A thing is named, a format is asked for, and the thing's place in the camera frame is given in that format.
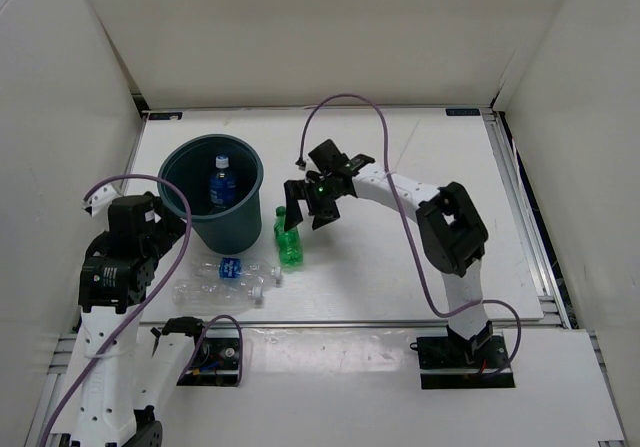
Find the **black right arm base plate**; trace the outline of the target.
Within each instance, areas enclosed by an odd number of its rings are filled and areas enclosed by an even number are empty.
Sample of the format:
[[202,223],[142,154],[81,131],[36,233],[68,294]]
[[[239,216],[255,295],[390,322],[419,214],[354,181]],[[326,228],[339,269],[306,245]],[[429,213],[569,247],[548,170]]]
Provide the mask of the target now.
[[494,335],[472,360],[448,337],[418,337],[409,344],[418,356],[423,390],[510,389],[513,371],[502,367],[508,360],[504,337]]

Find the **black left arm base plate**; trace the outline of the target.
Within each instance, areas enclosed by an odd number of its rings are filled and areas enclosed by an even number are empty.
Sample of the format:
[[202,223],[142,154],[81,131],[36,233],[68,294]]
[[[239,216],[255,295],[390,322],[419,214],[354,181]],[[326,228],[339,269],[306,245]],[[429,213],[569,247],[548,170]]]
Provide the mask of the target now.
[[238,387],[240,384],[240,336],[231,329],[211,329],[195,360],[178,386]]

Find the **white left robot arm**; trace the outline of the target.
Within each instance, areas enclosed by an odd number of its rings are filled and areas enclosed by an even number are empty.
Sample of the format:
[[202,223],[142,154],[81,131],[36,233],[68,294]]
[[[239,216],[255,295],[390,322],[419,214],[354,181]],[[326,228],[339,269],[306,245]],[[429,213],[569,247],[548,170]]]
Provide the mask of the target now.
[[154,328],[138,347],[141,306],[161,258],[185,234],[182,219],[150,192],[118,197],[108,228],[87,248],[79,306],[86,367],[69,389],[79,401],[72,446],[158,446],[162,414],[186,366],[206,362],[210,344],[194,317]]

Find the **green plastic soda bottle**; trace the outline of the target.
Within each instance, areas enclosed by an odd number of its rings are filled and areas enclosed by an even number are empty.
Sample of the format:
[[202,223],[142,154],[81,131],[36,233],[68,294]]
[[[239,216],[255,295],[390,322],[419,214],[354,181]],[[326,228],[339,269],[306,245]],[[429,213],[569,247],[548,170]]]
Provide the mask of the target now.
[[285,230],[286,208],[278,206],[275,210],[274,237],[278,257],[283,267],[294,268],[303,264],[303,249],[296,227]]

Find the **blue label water bottle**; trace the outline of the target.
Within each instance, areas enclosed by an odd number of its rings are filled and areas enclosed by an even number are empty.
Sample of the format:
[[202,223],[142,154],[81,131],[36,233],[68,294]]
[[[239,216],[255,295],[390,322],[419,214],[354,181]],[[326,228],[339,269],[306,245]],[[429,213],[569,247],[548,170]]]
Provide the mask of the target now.
[[236,197],[236,176],[230,167],[229,157],[218,155],[209,178],[210,213],[219,213],[233,207]]

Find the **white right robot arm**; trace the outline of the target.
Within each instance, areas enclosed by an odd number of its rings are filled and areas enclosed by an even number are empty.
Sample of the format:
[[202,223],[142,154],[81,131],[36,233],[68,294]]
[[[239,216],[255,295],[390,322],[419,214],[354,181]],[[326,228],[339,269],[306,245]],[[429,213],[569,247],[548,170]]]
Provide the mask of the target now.
[[480,274],[488,231],[464,186],[451,182],[435,187],[389,175],[370,156],[348,158],[332,140],[313,149],[310,158],[315,171],[284,182],[284,229],[302,222],[301,201],[307,205],[314,230],[340,218],[337,200],[344,196],[374,201],[404,214],[417,225],[424,255],[442,275],[449,308],[443,317],[450,357],[460,366],[476,364],[493,334],[482,305]]

